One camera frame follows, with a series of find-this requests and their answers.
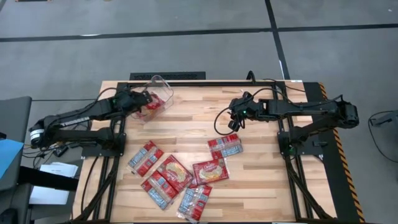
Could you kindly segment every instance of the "wooden table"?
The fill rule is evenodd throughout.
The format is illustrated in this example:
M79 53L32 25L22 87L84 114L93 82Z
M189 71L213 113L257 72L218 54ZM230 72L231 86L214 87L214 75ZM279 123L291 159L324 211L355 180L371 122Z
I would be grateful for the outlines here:
M105 81L101 89L116 87L117 83ZM303 84L300 82L286 81L286 85L303 90ZM125 128L127 145L119 163L111 222L185 222L176 217L183 194L178 196L171 207L162 211L141 188L140 184L144 178L136 177L126 169L127 162L148 140L153 140L165 155L145 178L170 154L188 170L192 170L194 163L211 160L206 142L219 137L213 129L215 116L227 107L233 98L241 97L243 91L254 93L260 88L262 87L173 87L174 104L155 120L142 125L128 118ZM294 102L307 101L303 92L287 89L287 93ZM107 91L102 98L113 95L114 91ZM272 98L272 92L264 90L256 96L257 98ZM301 116L294 117L293 121L296 126L305 126L311 123L312 119L309 116ZM228 122L227 113L220 116L218 129L228 132ZM94 130L107 126L108 121L93 123ZM246 121L246 129L241 129L238 133L243 142L244 152L227 158L230 172L228 180L210 184L213 190L201 221L295 220L285 162L280 156L276 138L278 130L277 122ZM84 207L97 191L102 160L102 157L98 159L88 182ZM325 211L335 217L336 212L323 164L314 156L302 156L302 160L309 191ZM93 161L93 158L87 158L83 163L81 181L73 204L75 217L80 214L82 191ZM299 189L297 191L301 213L305 216L302 194ZM100 218L104 217L106 198L107 193L101 204Z

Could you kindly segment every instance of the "yellow and black safety tape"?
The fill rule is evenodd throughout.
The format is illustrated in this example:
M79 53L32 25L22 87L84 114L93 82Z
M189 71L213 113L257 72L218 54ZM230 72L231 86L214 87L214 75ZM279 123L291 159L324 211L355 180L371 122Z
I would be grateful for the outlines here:
M321 88L323 98L327 99L328 97L326 95L326 90L325 90L325 87L323 86L323 83L319 83L319 87ZM336 145L337 145L337 148L338 148L338 152L340 154L341 162L343 164L344 172L345 172L346 177L347 177L347 182L348 182L348 185L349 185L349 189L351 191L351 195L352 195L353 200L354 200L354 204L355 204L355 207L356 207L356 212L358 213L358 216L359 216L359 221L361 223L365 222L365 218L364 218L364 215L363 215L363 212L362 212L362 207L361 207L361 204L359 203L358 195L356 194L356 191L355 191L353 178L351 176L351 173L348 170L348 163L347 163L347 160L346 160L346 156L344 154L343 145L341 144L341 140L340 140L340 137L338 135L338 131L336 129L333 129L333 134L335 135Z

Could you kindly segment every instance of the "gray floor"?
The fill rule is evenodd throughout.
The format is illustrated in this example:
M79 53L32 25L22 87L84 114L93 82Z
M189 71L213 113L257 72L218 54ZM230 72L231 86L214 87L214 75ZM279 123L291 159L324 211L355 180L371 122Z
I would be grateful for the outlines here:
M272 0L272 6L279 27L398 23L393 0ZM0 37L243 27L270 27L264 1L8 0L0 12ZM344 94L358 106L361 124L340 130L340 137L359 200L366 221L396 223L398 165L377 152L367 119L398 108L398 29L286 32L280 39L291 79L323 82L329 97ZM93 98L102 80L126 80L130 72L206 71L208 79L237 79L248 70L282 78L271 33L0 43L0 99ZM29 125L85 104L33 102ZM396 129L387 124L374 132L382 150L398 159ZM78 158L76 150L60 160Z

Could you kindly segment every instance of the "cracker package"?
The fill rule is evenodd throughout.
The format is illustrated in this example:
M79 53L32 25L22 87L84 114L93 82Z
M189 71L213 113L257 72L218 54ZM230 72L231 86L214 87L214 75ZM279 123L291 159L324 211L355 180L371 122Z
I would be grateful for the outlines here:
M241 140L237 134L230 134L222 138L213 139L207 142L213 159L220 159L243 152Z
M143 177L162 155L163 151L152 141L149 141L129 161L127 168L133 174L139 174Z
M193 179L192 174L173 155L170 155L156 170L177 192L181 192Z
M141 187L162 210L166 209L178 194L178 192L174 190L166 179L157 171L145 180L141 184Z
M191 223L197 223L203 213L211 187L200 185L194 189L187 189L178 208L177 216Z
M194 164L193 173L197 180L197 185L229 178L224 159L215 159Z

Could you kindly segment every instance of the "clear plastic container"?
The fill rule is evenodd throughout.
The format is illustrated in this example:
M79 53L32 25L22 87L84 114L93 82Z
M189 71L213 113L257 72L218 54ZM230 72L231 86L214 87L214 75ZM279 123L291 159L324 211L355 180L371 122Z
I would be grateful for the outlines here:
M153 76L150 82L135 87L133 90L138 92L146 90L152 97L152 103L143 106L141 112L131 115L134 119L139 119L143 123L154 119L158 114L173 105L174 91L160 75Z

